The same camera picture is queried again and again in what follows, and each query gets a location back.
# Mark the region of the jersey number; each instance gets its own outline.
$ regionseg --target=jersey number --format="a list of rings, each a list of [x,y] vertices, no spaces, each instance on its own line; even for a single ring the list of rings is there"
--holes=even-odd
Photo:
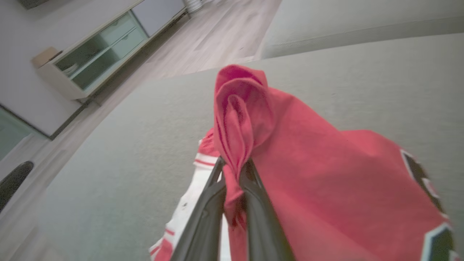
[[[447,217],[441,206],[439,196],[433,189],[429,178],[424,169],[417,163],[414,158],[407,152],[401,151],[405,165],[411,177],[419,184],[422,190],[427,194],[432,203],[437,207],[440,213]],[[424,239],[421,261],[444,261],[459,260],[459,256],[454,251],[453,237],[451,227],[448,223],[443,223],[432,231],[427,232]]]

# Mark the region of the cabinet drawer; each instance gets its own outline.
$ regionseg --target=cabinet drawer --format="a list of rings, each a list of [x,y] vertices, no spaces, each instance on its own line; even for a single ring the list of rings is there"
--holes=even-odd
[[[111,49],[119,59],[122,59],[130,51],[136,48],[144,39],[145,38],[142,33],[138,29],[134,29],[119,42],[117,42]]]
[[[103,41],[110,46],[134,27],[135,22],[127,13],[107,28],[103,29],[103,31],[100,32],[100,36],[103,38]]]

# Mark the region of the television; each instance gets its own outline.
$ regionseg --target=television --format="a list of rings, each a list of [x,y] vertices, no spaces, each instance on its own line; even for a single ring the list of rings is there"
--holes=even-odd
[[[22,6],[24,6],[24,8],[26,9],[31,9],[31,8],[34,8],[36,6],[39,6],[45,2],[47,2],[48,0],[19,0],[19,2],[22,4]]]

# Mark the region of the gray fabric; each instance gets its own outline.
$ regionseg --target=gray fabric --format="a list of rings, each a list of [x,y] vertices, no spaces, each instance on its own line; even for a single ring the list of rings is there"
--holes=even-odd
[[[461,32],[462,0],[282,0],[261,58]]]
[[[371,129],[428,170],[464,249],[464,33],[344,46],[246,64],[341,130]],[[148,260],[213,124],[218,69],[145,83],[53,180],[40,229],[69,261]]]

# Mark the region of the wooden floor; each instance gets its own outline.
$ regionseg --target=wooden floor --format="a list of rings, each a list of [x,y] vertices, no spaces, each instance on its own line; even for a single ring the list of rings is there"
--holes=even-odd
[[[92,104],[53,141],[29,136],[18,144],[0,162],[1,175],[27,160],[35,167],[0,213],[0,261],[67,260],[36,224],[36,208],[55,175],[141,83],[258,59],[280,1],[204,0],[201,10],[161,33],[107,83],[98,97],[101,107]]]

